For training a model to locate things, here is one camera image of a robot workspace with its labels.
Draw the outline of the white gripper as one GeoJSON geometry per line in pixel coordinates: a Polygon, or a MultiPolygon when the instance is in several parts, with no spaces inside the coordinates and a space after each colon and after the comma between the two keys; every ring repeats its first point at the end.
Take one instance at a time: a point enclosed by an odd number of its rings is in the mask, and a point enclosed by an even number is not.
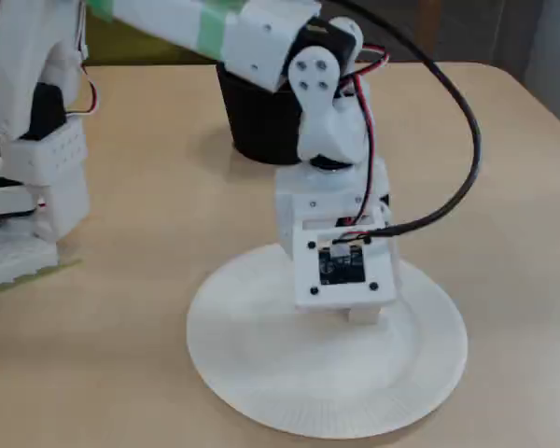
{"type": "Polygon", "coordinates": [[[372,169],[371,193],[364,197],[367,179],[362,165],[336,171],[324,171],[308,163],[281,167],[275,174],[275,219],[280,246],[294,250],[297,228],[332,229],[357,214],[365,206],[361,226],[375,224],[383,228],[391,218],[389,181],[383,161],[372,169]]]}

